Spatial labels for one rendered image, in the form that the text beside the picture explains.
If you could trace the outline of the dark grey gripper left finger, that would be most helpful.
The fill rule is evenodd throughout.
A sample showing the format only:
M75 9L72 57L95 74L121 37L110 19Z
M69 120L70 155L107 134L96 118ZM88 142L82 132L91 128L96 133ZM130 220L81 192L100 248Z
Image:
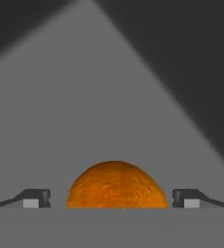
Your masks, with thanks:
M25 189L12 199L0 201L7 208L50 208L50 189Z

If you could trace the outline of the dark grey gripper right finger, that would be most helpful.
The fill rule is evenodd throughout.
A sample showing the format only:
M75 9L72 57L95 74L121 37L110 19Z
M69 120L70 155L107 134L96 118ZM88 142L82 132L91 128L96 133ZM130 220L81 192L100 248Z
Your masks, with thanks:
M211 199L198 189L174 189L173 208L224 208L224 202Z

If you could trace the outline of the orange tangerine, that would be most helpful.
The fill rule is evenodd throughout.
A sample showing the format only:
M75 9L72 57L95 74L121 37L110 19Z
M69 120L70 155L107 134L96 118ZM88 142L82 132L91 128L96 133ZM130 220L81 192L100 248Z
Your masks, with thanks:
M99 163L70 188L67 208L167 208L164 192L146 172L122 162Z

